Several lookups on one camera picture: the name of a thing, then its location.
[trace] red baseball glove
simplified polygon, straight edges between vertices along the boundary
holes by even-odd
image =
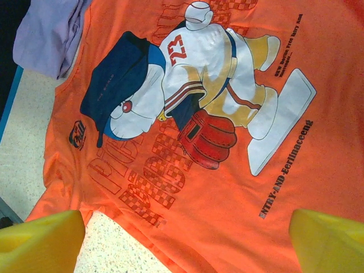
[[[219,163],[228,158],[229,149],[237,142],[237,136],[230,119],[209,115],[202,109],[188,121],[178,140],[197,164],[207,169],[217,169]]]

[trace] white jersey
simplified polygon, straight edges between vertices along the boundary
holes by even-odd
[[[165,115],[192,93],[201,93],[201,107],[208,104],[220,92],[230,73],[232,45],[226,31],[218,24],[196,31],[186,27],[174,30],[159,48],[166,60],[162,82]]]

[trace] home plate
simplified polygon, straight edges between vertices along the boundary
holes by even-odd
[[[271,129],[266,137],[261,140],[253,139],[248,145],[252,175],[256,176],[261,172],[315,95],[315,89],[301,70],[293,70],[278,97],[278,108]]]

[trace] baseball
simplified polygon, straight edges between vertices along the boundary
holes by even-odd
[[[185,13],[185,19],[191,23],[202,23],[206,14],[210,11],[209,4],[205,2],[193,2],[190,4]]]

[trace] red nose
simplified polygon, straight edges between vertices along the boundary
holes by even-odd
[[[129,113],[131,111],[131,108],[133,108],[133,103],[131,101],[126,101],[123,104],[123,112]]]

